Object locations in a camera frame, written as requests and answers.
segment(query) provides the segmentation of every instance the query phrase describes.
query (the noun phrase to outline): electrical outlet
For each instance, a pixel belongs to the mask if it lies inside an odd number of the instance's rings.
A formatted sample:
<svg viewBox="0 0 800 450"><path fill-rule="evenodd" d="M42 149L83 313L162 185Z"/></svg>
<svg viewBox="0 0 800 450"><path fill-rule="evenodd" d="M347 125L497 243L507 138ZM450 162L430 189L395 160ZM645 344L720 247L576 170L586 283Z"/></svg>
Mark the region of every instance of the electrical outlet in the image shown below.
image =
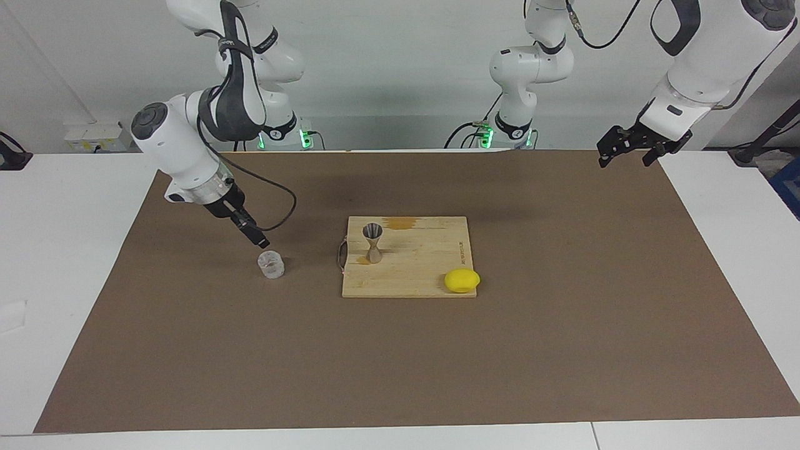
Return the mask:
<svg viewBox="0 0 800 450"><path fill-rule="evenodd" d="M73 127L64 140L76 153L126 153L133 141L118 124Z"/></svg>

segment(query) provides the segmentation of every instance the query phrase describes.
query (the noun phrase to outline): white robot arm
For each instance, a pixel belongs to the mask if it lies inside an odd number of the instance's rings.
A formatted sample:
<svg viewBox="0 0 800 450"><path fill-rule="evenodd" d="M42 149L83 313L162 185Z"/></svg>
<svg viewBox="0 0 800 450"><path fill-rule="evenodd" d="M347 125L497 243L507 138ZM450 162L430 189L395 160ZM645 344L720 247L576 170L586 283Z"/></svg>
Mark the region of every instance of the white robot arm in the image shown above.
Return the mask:
<svg viewBox="0 0 800 450"><path fill-rule="evenodd" d="M265 248L270 242L245 210L244 193L201 134L205 130L229 142L257 138L267 121L257 67L264 70L261 79L292 80L302 76L302 59L278 44L277 31L270 25L264 26L255 18L253 25L246 22L242 10L255 11L256 2L168 0L167 5L198 35L218 36L218 65L225 78L220 86L146 106L136 114L131 133L142 152L172 177L167 200L203 205L215 217L231 219L252 243ZM265 55L274 48L283 49L283 53L274 52L272 60L272 55L258 56L259 51ZM288 59L299 62L300 69L291 70ZM278 75L268 74L270 66L282 70Z"/></svg>
<svg viewBox="0 0 800 450"><path fill-rule="evenodd" d="M234 0L231 3L238 9L250 37L260 95L258 101L266 109L262 131L271 145L299 144L304 148L308 147L309 138L303 130L308 130L310 124L298 118L289 102L289 96L279 86L298 81L305 73L305 60L297 49L280 38L278 30L266 19L261 1ZM196 35L220 37L224 25L218 12L219 0L166 0L166 4L178 21ZM217 54L216 64L220 74L226 76L228 60L222 54ZM199 96L195 97L190 100L190 107L199 102Z"/></svg>
<svg viewBox="0 0 800 450"><path fill-rule="evenodd" d="M502 89L500 110L491 122L493 147L523 145L536 112L533 85L566 79L574 66L566 45L570 19L563 0L533 0L525 26L533 45L500 50L491 60L492 79Z"/></svg>
<svg viewBox="0 0 800 450"><path fill-rule="evenodd" d="M673 66L629 129L613 127L598 142L600 165L634 149L650 149L647 166L678 152L690 128L719 106L734 86L761 66L797 25L794 0L671 0L680 21L667 41Z"/></svg>

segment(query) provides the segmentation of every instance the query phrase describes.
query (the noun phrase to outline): lemon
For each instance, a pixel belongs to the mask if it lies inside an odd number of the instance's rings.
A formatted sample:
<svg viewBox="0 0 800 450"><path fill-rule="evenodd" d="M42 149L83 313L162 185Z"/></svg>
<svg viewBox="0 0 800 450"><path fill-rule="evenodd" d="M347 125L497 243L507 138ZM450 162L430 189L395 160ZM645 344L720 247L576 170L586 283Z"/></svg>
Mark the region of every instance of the lemon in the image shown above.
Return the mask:
<svg viewBox="0 0 800 450"><path fill-rule="evenodd" d="M473 291L480 283L480 275L471 269L456 269L445 275L445 286L456 294Z"/></svg>

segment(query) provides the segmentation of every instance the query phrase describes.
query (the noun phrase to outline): black strap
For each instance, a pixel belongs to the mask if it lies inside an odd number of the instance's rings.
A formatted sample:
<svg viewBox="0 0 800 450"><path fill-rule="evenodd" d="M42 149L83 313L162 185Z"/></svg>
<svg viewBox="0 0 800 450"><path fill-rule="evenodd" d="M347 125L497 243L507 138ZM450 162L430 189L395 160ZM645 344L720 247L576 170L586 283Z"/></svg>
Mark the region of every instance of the black strap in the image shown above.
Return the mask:
<svg viewBox="0 0 800 450"><path fill-rule="evenodd" d="M292 119L281 125L280 127L268 127L267 125L264 126L264 131L266 135L270 137L270 139L274 141L282 141L286 135L292 132L292 130L298 124L298 116L292 111Z"/></svg>
<svg viewBox="0 0 800 450"><path fill-rule="evenodd" d="M530 129L530 124L534 122L533 119L531 119L527 125L515 127L514 125L503 122L503 120L500 119L500 113L494 118L494 121L497 122L500 131L507 134L508 137L514 141L522 139L522 136L525 136L525 133Z"/></svg>
<svg viewBox="0 0 800 450"><path fill-rule="evenodd" d="M273 26L272 33L269 36L267 36L266 39L264 39L264 42L258 44L255 47L255 52L258 54L263 54L267 50L272 48L272 46L274 46L277 41L278 41L278 29Z"/></svg>
<svg viewBox="0 0 800 450"><path fill-rule="evenodd" d="M234 50L245 55L250 60L253 59L253 49L238 39L222 38L219 40L218 46L219 54L225 54L228 50Z"/></svg>
<svg viewBox="0 0 800 450"><path fill-rule="evenodd" d="M225 139L225 136L222 135L222 132L219 130L219 127L217 127L217 124L214 123L214 116L211 114L211 102L214 100L211 94L216 93L215 90L217 89L219 89L219 86L210 87L202 92L200 95L198 115L212 136L220 141L226 141L227 139Z"/></svg>
<svg viewBox="0 0 800 450"><path fill-rule="evenodd" d="M542 44L541 42L539 43L539 46L542 48L542 51L545 52L546 54L557 54L564 48L565 45L566 45L566 34L564 34L564 39L562 39L561 43L553 48L550 48Z"/></svg>
<svg viewBox="0 0 800 450"><path fill-rule="evenodd" d="M699 0L671 0L672 5L675 7L675 12L678 13L678 19L681 22L681 28L678 33L672 38L671 41L666 42L659 38L658 34L653 28L653 19L655 12L661 5L662 0L658 0L653 15L650 16L650 31L653 33L655 40L661 45L664 51L669 56L678 56L679 53L689 45L692 38L697 34L700 28L700 1Z"/></svg>
<svg viewBox="0 0 800 450"><path fill-rule="evenodd" d="M27 153L27 152L25 151L25 149L24 149L24 148L22 148L22 146L21 146L21 145L19 145L19 143L18 143L18 142L17 142L17 141L16 141L14 138L12 138L11 136L7 135L6 133L3 133L2 131L0 131L0 136L2 136L3 138L6 138L6 140L7 140L8 142L10 142L10 143L14 144L14 145L15 145L15 146L16 146L16 147L19 149L19 150L21 150L21 151L22 151L22 153Z"/></svg>

